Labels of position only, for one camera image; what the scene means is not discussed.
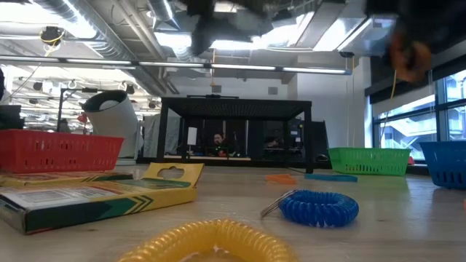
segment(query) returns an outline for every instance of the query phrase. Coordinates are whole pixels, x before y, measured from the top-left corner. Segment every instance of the red plastic basket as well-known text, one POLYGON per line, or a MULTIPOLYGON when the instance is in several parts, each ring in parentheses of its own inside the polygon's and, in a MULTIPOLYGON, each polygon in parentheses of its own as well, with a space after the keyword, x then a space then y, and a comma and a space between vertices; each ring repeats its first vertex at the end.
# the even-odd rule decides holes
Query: red plastic basket
POLYGON ((112 170, 123 138, 0 131, 0 169, 15 173, 112 170))

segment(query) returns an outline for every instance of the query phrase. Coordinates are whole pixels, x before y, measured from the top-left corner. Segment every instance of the green plastic basket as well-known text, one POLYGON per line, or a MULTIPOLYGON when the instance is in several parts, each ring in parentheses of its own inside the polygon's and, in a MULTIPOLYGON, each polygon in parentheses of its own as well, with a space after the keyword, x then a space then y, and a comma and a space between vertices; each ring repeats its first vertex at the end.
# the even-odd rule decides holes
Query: green plastic basket
POLYGON ((332 168, 337 172, 365 175, 405 175, 409 149, 330 148, 332 168))

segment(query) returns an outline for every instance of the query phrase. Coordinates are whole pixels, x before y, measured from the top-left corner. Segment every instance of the table surface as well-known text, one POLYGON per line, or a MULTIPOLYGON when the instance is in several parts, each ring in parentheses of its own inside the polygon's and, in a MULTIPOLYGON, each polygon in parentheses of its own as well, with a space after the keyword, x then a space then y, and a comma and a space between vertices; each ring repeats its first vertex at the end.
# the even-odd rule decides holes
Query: table surface
MULTIPOLYGON (((116 170, 140 177, 146 168, 116 170)), ((1 261, 117 261, 166 229, 214 218, 277 235, 302 261, 466 261, 466 191, 439 188, 429 177, 361 175, 350 183, 305 180, 287 169, 206 167, 198 191, 197 201, 188 204, 30 236, 0 221, 1 261), (266 183, 265 175, 280 173, 295 175, 298 185, 266 183), (279 210, 259 218, 264 207, 293 188, 346 194, 358 201, 359 216, 341 229, 300 226, 279 210)))

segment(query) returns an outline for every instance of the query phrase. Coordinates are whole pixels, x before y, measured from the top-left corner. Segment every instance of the yellow coiled keychain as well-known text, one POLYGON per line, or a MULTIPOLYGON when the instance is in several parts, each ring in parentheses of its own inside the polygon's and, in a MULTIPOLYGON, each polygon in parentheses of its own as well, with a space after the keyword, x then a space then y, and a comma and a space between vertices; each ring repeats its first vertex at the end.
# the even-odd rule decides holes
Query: yellow coiled keychain
POLYGON ((128 252, 119 262, 203 261, 200 255, 208 253, 217 254, 220 261, 298 261, 289 246, 276 237, 222 219, 187 223, 166 231, 128 252))

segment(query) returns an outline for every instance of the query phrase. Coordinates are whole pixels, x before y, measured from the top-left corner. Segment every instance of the window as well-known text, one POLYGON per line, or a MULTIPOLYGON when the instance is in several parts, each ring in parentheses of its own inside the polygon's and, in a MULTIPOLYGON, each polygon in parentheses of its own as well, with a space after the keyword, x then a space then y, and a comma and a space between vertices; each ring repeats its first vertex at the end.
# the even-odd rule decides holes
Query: window
MULTIPOLYGON (((404 114, 423 108, 433 108, 434 105, 435 96, 429 95, 428 97, 421 98, 414 102, 405 104, 404 106, 400 106, 399 108, 395 108, 393 110, 388 111, 388 116, 396 116, 398 114, 404 114)), ((385 119, 385 117, 387 117, 387 113, 382 113, 379 115, 379 119, 385 119)))
POLYGON ((466 106, 460 106, 448 110, 449 140, 466 140, 466 106))
POLYGON ((466 70, 433 86, 436 95, 429 91, 425 98, 374 116, 375 148, 411 149, 413 159, 423 163, 421 142, 466 141, 466 70))
POLYGON ((466 98, 466 70, 447 76, 445 79, 446 102, 466 98))
POLYGON ((424 160, 420 142, 437 140, 437 124, 434 113, 382 122, 379 130, 382 136, 381 148, 411 149, 410 156, 415 160, 424 160))

